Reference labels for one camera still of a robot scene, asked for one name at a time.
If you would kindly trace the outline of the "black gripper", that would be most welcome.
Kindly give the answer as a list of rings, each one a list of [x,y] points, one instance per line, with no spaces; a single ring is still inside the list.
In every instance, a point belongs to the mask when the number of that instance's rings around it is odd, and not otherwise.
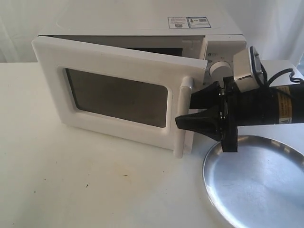
[[[237,152],[237,95],[238,88],[233,76],[223,78],[223,87],[219,82],[214,82],[191,94],[190,109],[206,110],[176,117],[177,127],[220,142],[223,152]]]

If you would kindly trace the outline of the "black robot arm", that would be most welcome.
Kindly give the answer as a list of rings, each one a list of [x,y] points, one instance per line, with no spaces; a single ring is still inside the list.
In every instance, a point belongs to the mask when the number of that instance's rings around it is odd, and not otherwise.
[[[240,92],[231,78],[221,88],[214,82],[191,95],[194,114],[176,117],[179,129],[205,135],[221,143],[224,152],[237,152],[238,127],[304,122],[302,83]]]

